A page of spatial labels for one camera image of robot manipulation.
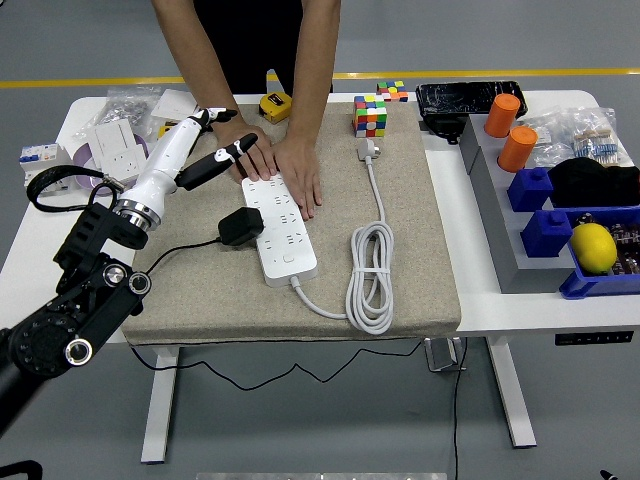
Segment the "person's left hand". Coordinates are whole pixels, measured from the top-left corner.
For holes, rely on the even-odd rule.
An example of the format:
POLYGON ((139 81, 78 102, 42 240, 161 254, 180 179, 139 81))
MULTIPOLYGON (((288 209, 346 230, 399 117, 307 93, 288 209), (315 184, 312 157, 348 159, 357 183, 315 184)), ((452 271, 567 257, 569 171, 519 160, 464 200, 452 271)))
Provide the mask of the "person's left hand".
POLYGON ((307 221, 322 204, 320 163, 315 144, 302 137, 287 135, 273 147, 274 160, 292 198, 307 221))

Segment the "person's right hand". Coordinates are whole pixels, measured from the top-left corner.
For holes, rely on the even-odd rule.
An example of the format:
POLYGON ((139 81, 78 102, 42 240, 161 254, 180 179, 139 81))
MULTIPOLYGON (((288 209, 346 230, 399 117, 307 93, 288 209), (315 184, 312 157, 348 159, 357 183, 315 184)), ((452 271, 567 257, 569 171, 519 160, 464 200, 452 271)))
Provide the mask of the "person's right hand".
POLYGON ((216 122, 212 128, 220 146, 227 146, 250 133, 257 135, 255 144, 229 169, 236 183, 240 184, 244 178, 269 180, 277 173, 271 141, 260 127, 249 125, 242 118, 234 118, 226 123, 216 122))

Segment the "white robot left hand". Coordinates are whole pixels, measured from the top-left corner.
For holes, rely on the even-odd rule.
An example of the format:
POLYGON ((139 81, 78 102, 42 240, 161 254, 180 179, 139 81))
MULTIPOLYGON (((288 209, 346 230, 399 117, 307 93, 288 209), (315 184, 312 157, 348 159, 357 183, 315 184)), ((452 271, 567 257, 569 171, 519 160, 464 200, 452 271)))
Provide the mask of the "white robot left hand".
POLYGON ((184 166, 211 123, 228 122, 236 114, 226 108, 206 108, 172 127, 158 141, 135 185, 120 196, 114 211, 121 216, 144 218, 152 228, 159 225, 167 195, 178 188, 193 190, 224 173, 257 142, 257 135, 249 133, 189 167, 184 166))

